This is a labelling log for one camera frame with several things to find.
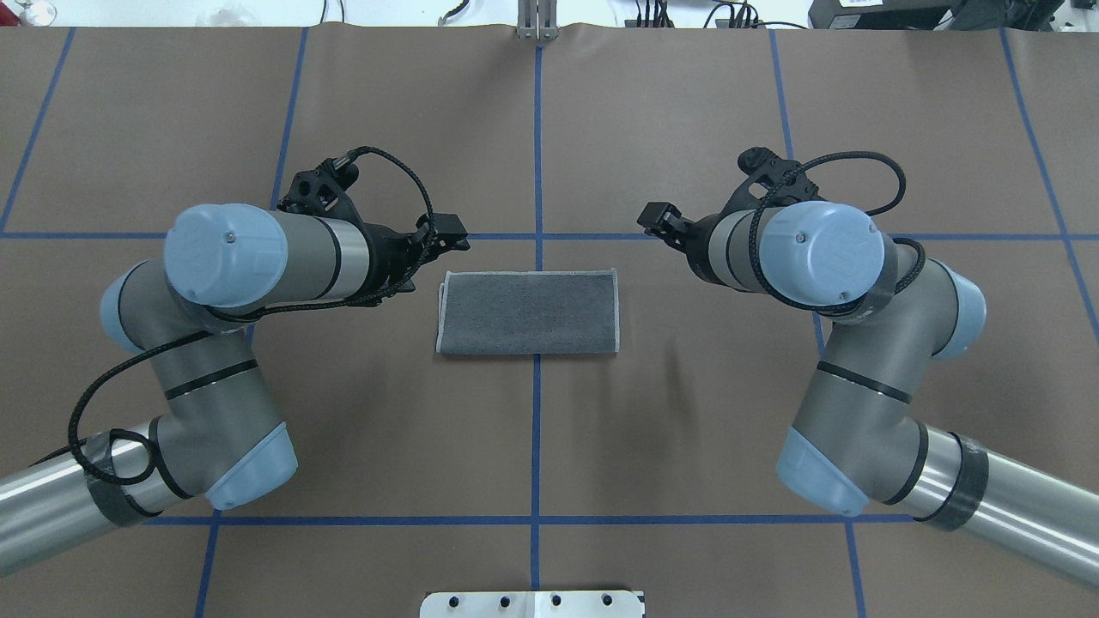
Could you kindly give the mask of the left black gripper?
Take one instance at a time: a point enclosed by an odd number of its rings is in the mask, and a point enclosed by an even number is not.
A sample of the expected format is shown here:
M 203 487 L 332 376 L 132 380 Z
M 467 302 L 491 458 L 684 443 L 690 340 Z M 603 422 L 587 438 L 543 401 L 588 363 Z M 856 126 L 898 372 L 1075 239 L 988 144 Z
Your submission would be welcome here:
M 471 249 L 467 228 L 455 214 L 434 216 L 434 236 L 429 235 L 428 223 L 420 224 L 412 233 L 368 223 L 365 224 L 365 240 L 369 249 L 366 297 L 380 297 L 385 290 L 389 296 L 415 293 L 412 278 L 421 266 L 448 251 Z

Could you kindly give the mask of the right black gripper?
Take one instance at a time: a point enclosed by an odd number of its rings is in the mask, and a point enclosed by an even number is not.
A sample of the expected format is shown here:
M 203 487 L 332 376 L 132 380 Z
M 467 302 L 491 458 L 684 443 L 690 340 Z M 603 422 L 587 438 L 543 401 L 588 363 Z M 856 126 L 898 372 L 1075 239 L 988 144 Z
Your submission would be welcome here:
M 699 279 L 719 279 L 710 258 L 710 241 L 720 219 L 691 221 L 667 201 L 648 201 L 637 216 L 644 234 L 676 241 L 682 250 L 691 273 Z

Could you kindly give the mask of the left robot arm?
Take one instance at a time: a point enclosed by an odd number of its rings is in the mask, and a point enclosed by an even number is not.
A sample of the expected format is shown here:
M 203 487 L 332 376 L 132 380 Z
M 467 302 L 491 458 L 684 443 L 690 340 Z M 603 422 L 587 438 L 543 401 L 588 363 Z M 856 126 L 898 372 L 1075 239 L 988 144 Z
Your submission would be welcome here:
M 3 576 L 203 496 L 219 510 L 290 481 L 297 455 L 252 352 L 263 316 L 376 306 L 411 277 L 470 246 L 458 216 L 425 214 L 409 233 L 326 214 L 201 205 L 177 216 L 158 258 L 103 294 L 106 333 L 131 357 L 75 404 L 65 446 L 3 481 Z M 95 391 L 149 361 L 168 412 L 90 437 Z

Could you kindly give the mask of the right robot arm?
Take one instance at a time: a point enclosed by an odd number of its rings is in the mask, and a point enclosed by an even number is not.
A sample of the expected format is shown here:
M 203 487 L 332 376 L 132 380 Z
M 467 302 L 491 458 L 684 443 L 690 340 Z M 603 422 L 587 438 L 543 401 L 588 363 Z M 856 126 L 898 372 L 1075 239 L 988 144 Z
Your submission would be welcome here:
M 984 294 L 852 206 L 802 201 L 690 221 L 650 203 L 637 222 L 703 279 L 832 321 L 777 463 L 787 488 L 836 515 L 872 503 L 962 531 L 1096 587 L 1096 496 L 912 418 L 930 361 L 979 336 Z

